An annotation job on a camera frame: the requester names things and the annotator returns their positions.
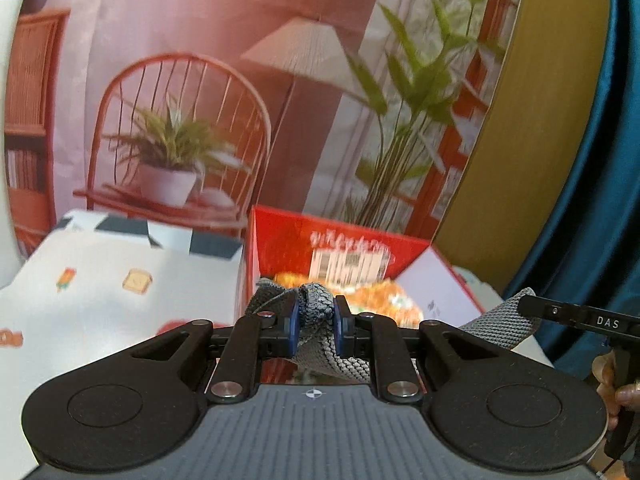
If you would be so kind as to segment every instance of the blue curtain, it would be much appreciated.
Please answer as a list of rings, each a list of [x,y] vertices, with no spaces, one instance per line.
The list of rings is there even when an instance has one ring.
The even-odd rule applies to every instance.
[[[504,291],[640,316],[640,0],[611,0],[591,115],[562,193]],[[580,378],[605,349],[593,333],[544,322],[554,365]]]

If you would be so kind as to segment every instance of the human hand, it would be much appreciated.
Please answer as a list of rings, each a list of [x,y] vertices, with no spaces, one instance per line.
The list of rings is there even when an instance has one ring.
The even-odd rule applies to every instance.
[[[609,430],[615,429],[618,425],[620,407],[624,406],[633,412],[640,412],[640,386],[633,383],[616,389],[614,370],[615,360],[612,351],[596,357],[591,364],[591,371],[600,383],[598,393],[604,400],[607,413],[609,413]]]

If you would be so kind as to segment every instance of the gray gripper base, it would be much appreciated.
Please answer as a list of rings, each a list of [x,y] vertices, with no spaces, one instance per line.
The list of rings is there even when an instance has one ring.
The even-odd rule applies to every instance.
[[[366,385],[264,384],[246,402],[210,409],[188,441],[146,466],[93,475],[45,465],[27,478],[593,480],[596,476],[585,465],[541,476],[481,468],[443,446],[415,408],[380,402]]]

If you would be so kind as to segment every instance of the silver bolt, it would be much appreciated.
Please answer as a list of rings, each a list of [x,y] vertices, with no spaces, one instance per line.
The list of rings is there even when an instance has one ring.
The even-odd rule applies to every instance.
[[[211,393],[223,399],[233,399],[242,393],[242,386],[233,381],[220,381],[211,387]]]
[[[409,381],[396,381],[387,386],[386,390],[394,397],[413,397],[419,391],[418,385]]]

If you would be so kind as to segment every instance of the white flower pot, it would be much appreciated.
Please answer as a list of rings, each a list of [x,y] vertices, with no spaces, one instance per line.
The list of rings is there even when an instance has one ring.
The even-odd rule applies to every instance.
[[[147,200],[172,207],[184,207],[196,183],[193,171],[164,170],[146,164],[138,166],[140,194]]]

